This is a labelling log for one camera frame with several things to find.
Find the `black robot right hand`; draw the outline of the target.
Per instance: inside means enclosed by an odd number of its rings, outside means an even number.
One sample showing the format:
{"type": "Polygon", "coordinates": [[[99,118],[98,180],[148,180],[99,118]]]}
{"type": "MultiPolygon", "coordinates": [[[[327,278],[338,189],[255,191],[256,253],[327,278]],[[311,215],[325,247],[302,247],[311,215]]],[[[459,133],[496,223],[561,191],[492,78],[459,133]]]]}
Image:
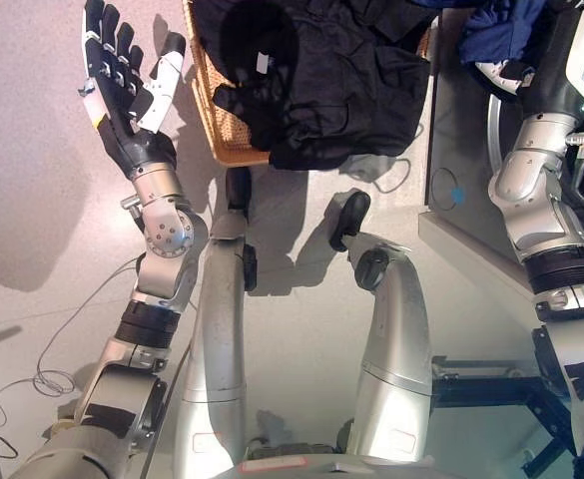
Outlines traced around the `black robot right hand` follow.
{"type": "Polygon", "coordinates": [[[458,53],[526,116],[584,118],[584,1],[489,1],[466,21],[458,53]]]}

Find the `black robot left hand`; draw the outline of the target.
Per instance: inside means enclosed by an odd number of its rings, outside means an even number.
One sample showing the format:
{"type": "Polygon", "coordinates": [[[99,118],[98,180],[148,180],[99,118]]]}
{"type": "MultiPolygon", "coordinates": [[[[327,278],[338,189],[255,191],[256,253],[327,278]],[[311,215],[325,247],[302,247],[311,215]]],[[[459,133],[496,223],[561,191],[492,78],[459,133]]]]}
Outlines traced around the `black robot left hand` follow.
{"type": "Polygon", "coordinates": [[[169,32],[147,81],[135,31],[113,4],[88,1],[81,46],[86,79],[79,95],[107,155],[126,177],[160,163],[174,166],[173,141],[160,131],[173,104],[185,60],[186,39],[169,32]]]}

